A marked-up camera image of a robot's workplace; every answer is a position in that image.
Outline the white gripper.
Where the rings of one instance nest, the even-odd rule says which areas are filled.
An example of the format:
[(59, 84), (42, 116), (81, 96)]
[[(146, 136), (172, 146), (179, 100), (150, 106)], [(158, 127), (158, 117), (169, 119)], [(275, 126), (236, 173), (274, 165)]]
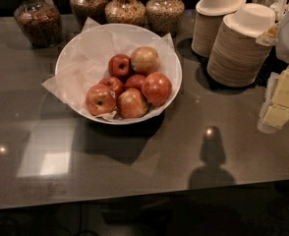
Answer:
[[(276, 44), (276, 57), (289, 64), (289, 11), (280, 24), (276, 23), (261, 33), (256, 43), (262, 46)], [(289, 66), (280, 74), (271, 73), (264, 97), (258, 129), (271, 134), (281, 130), (289, 121)]]

